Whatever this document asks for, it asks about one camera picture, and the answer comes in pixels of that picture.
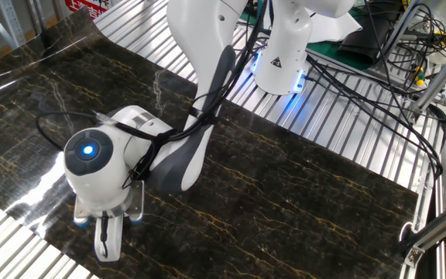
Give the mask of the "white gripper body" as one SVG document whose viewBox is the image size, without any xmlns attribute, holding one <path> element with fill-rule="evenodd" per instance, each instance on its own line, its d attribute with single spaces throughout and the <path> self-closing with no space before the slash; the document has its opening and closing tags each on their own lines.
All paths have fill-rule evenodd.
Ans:
<svg viewBox="0 0 446 279">
<path fill-rule="evenodd" d="M 96 219 L 94 251 L 102 263 L 118 261 L 121 255 L 124 216 L 109 216 L 106 212 Z"/>
</svg>

